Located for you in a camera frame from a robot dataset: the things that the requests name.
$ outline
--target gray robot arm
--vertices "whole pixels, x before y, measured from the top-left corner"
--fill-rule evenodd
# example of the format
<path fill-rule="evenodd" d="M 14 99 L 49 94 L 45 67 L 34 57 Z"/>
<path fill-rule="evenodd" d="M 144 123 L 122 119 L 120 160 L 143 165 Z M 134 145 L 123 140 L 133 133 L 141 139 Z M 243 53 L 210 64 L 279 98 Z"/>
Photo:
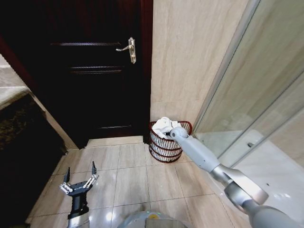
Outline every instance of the gray robot arm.
<path fill-rule="evenodd" d="M 171 138 L 201 169 L 221 182 L 228 199 L 248 214 L 253 228 L 298 228 L 299 225 L 283 212 L 262 204 L 268 194 L 239 170 L 222 165 L 216 156 L 182 127 L 170 131 Z"/>

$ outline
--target dark wooden door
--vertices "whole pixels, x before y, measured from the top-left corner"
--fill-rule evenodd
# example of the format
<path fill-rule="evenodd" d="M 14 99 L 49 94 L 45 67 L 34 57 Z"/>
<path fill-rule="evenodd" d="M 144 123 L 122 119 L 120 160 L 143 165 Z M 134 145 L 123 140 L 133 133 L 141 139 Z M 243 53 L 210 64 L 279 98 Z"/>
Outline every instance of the dark wooden door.
<path fill-rule="evenodd" d="M 1 7 L 2 38 L 79 147 L 89 138 L 143 134 L 150 83 L 142 68 L 141 1 L 27 0 Z M 135 64 L 128 50 L 115 50 L 130 37 Z"/>

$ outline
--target door lever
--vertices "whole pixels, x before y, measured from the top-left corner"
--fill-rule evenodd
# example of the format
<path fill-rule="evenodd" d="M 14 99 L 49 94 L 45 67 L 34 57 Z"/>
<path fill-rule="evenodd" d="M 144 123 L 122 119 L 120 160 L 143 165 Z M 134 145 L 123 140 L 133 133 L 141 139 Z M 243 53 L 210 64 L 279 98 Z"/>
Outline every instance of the door lever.
<path fill-rule="evenodd" d="M 126 46 L 123 49 L 118 49 L 116 48 L 116 51 L 125 51 L 125 50 L 129 50 L 130 52 L 130 58 L 131 58 L 131 63 L 135 63 L 136 62 L 136 54 L 135 54 L 135 39 L 133 39 L 132 37 L 130 37 L 130 39 L 128 40 L 129 45 Z"/>

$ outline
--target door frame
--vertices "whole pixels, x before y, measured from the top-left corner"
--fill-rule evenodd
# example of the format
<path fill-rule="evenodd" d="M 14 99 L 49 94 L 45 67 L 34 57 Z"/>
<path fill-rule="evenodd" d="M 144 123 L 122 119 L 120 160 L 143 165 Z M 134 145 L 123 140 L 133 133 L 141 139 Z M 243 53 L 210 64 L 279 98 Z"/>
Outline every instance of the door frame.
<path fill-rule="evenodd" d="M 144 138 L 144 142 L 148 143 L 149 129 L 148 124 L 150 121 L 150 97 L 151 97 L 151 75 L 152 75 L 152 31 L 153 31 L 153 0 L 139 0 L 140 2 L 140 33 L 142 38 L 142 77 L 143 87 L 142 94 L 139 96 L 143 97 L 144 102 L 140 104 L 141 111 L 141 122 L 143 123 L 141 132 Z M 42 104 L 48 109 L 52 110 L 52 107 L 48 101 L 46 94 L 39 88 L 38 83 L 26 70 L 23 64 L 18 60 L 17 56 L 13 53 L 10 47 L 7 45 L 5 40 L 0 35 L 0 53 L 7 60 L 10 66 L 16 71 L 19 77 L 29 87 L 29 89 L 35 94 L 35 96 L 42 102 Z M 77 126 L 75 128 L 67 128 L 64 123 L 58 121 L 60 126 L 65 130 L 72 141 L 79 147 L 83 148 L 86 146 L 88 136 L 81 135 Z"/>

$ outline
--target wire basket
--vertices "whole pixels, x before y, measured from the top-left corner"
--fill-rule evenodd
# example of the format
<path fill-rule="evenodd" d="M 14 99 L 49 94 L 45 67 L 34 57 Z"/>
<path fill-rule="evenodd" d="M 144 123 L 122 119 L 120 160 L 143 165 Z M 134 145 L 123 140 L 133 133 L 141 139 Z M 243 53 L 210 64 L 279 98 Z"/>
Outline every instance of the wire basket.
<path fill-rule="evenodd" d="M 178 121 L 188 134 L 192 133 L 192 125 L 188 121 Z M 162 139 L 153 130 L 152 126 L 156 122 L 149 123 L 150 141 L 149 151 L 156 160 L 164 163 L 171 163 L 178 160 L 181 156 L 181 146 L 174 140 Z"/>

